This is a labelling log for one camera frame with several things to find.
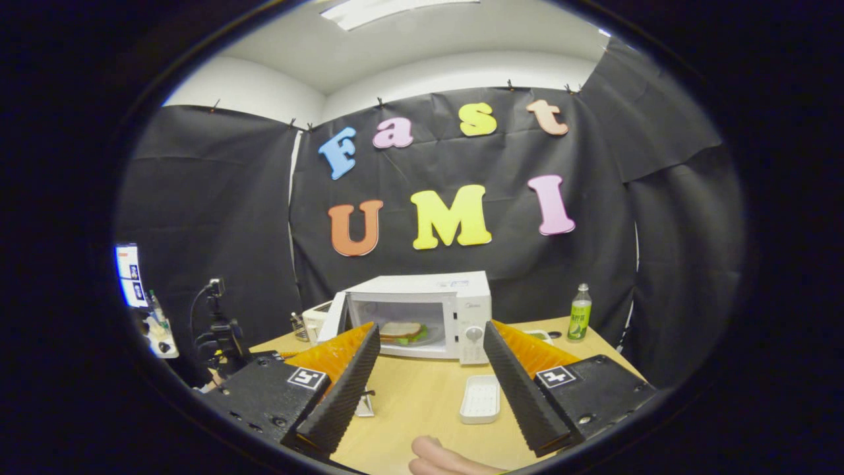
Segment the computer screen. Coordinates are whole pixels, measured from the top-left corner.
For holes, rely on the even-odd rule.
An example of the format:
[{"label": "computer screen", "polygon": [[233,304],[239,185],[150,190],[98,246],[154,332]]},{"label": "computer screen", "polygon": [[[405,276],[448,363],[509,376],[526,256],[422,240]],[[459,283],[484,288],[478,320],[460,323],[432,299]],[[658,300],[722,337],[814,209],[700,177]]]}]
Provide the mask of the computer screen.
[{"label": "computer screen", "polygon": [[138,245],[134,243],[117,244],[117,274],[126,305],[134,308],[149,308],[146,294],[141,283],[141,271],[138,268]]}]

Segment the human hand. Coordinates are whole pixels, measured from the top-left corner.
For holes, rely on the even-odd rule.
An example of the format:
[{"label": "human hand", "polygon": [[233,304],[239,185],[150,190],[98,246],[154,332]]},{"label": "human hand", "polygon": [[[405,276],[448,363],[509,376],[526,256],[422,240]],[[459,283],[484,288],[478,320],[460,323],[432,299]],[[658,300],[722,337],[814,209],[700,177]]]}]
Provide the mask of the human hand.
[{"label": "human hand", "polygon": [[419,456],[409,463],[413,475],[499,475],[507,472],[469,460],[427,435],[414,439],[410,448]]}]

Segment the microwave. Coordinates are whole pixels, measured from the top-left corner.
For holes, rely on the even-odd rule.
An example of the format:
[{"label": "microwave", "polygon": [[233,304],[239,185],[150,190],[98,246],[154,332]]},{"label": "microwave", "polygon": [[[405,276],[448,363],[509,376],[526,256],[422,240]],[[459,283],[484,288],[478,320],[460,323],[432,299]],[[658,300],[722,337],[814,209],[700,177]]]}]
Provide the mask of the microwave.
[{"label": "microwave", "polygon": [[381,354],[456,359],[484,364],[486,322],[492,316],[486,272],[379,276],[338,292],[332,302],[306,310],[302,319],[312,344],[375,322],[421,328],[411,338],[385,340]]}]

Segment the bottle label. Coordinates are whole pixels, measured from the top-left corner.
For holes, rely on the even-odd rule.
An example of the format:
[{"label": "bottle label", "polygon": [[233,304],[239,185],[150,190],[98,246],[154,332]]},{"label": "bottle label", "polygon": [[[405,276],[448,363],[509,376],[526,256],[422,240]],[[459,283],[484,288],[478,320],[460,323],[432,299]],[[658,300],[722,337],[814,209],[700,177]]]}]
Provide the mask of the bottle label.
[{"label": "bottle label", "polygon": [[571,340],[582,340],[586,336],[586,328],[589,326],[589,314],[592,312],[592,305],[588,307],[571,307],[571,321],[569,322],[568,337]]}]

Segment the cable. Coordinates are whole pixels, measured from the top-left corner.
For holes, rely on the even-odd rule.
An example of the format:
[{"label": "cable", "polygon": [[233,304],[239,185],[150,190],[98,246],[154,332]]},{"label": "cable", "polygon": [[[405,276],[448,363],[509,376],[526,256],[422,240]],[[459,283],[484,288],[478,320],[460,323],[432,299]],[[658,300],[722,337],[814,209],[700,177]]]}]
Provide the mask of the cable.
[{"label": "cable", "polygon": [[197,347],[197,341],[193,338],[193,334],[195,333],[195,332],[193,331],[193,309],[194,309],[194,308],[196,307],[196,305],[197,305],[197,300],[199,300],[199,298],[200,298],[200,297],[201,297],[201,296],[205,293],[205,291],[207,291],[207,290],[208,290],[208,286],[203,287],[203,290],[199,291],[199,293],[197,294],[197,296],[193,298],[193,302],[191,303],[191,313],[187,316],[187,327],[188,327],[188,328],[190,329],[190,331],[191,331],[191,341],[193,342],[193,347],[194,347],[194,348],[196,348],[196,347]]}]

